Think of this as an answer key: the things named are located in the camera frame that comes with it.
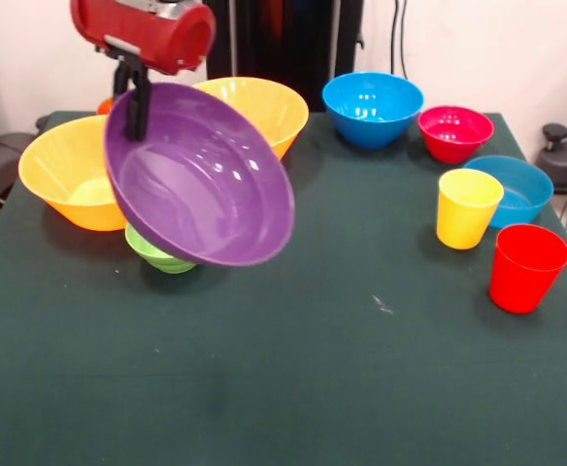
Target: purple bowl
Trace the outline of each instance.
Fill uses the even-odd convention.
[[[268,142],[239,113],[193,87],[152,86],[148,136],[125,136],[121,96],[105,133],[107,169],[128,221],[170,255],[248,266],[292,234],[294,195]]]

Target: white speck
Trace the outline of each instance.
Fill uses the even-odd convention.
[[[393,316],[393,311],[385,305],[385,303],[383,302],[383,300],[379,296],[377,296],[376,294],[373,294],[372,298],[374,299],[374,302],[377,303],[377,306],[379,307],[379,309],[382,312],[387,313],[387,314],[391,314]]]

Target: plastic bowl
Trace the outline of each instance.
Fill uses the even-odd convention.
[[[98,106],[98,110],[96,110],[97,115],[108,115],[111,112],[111,108],[113,107],[113,97],[109,97],[108,99],[102,101]]]
[[[495,127],[488,116],[462,107],[435,107],[417,121],[421,136],[434,158],[460,163],[492,137]]]
[[[206,92],[157,83],[148,136],[132,142],[132,92],[111,110],[105,147],[117,201],[135,229],[198,264],[249,266],[277,255],[292,234],[294,196],[257,129]]]
[[[328,83],[322,100],[344,139],[380,149],[398,139],[423,105],[413,83],[385,73],[350,73]]]
[[[125,235],[126,243],[142,256],[149,265],[161,272],[166,274],[183,274],[196,265],[166,254],[156,246],[151,245],[132,225],[126,226]]]
[[[540,168],[506,155],[489,155],[470,160],[465,168],[491,175],[504,186],[501,200],[490,226],[503,228],[530,223],[553,196],[553,182]]]
[[[255,126],[279,160],[307,124],[310,109],[297,92],[259,78],[221,78],[196,84],[231,106]]]
[[[126,226],[105,168],[106,120],[88,116],[57,126],[33,141],[18,164],[29,191],[87,230]]]

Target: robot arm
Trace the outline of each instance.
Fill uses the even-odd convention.
[[[127,136],[143,140],[148,128],[148,69],[166,75],[194,70],[215,38],[215,16],[197,0],[71,0],[72,20],[96,50],[118,61],[114,98],[136,91],[128,106]]]

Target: red robot part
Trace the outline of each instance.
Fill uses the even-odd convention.
[[[166,75],[194,70],[215,39],[215,16],[205,5],[189,4],[179,17],[159,16],[118,0],[71,0],[79,33],[101,50],[137,55]]]

